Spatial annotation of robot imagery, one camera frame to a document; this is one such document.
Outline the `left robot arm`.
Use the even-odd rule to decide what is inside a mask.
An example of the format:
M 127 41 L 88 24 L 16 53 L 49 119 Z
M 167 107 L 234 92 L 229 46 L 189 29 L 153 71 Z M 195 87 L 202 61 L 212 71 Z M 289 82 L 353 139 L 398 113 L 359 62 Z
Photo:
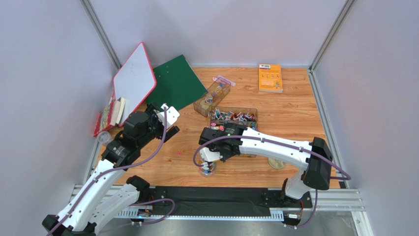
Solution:
M 150 184 L 132 176 L 122 188 L 104 200 L 114 183 L 140 157 L 150 141 L 164 144 L 179 132 L 175 122 L 180 116 L 173 107 L 163 104 L 147 106 L 143 112 L 133 112 L 123 129 L 106 145 L 95 170 L 70 203 L 56 215 L 47 215 L 42 222 L 50 236 L 96 236 L 118 213 L 134 203 L 151 199 Z

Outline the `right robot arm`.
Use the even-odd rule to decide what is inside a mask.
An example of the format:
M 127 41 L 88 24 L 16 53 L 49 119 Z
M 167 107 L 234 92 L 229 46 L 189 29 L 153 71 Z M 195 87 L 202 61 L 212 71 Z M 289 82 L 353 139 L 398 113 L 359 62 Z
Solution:
M 261 133 L 245 125 L 228 123 L 223 130 L 204 128 L 199 154 L 209 163 L 244 155 L 259 155 L 291 164 L 298 172 L 284 181 L 282 195 L 299 200 L 311 189 L 330 188 L 332 154 L 324 139 L 294 141 Z

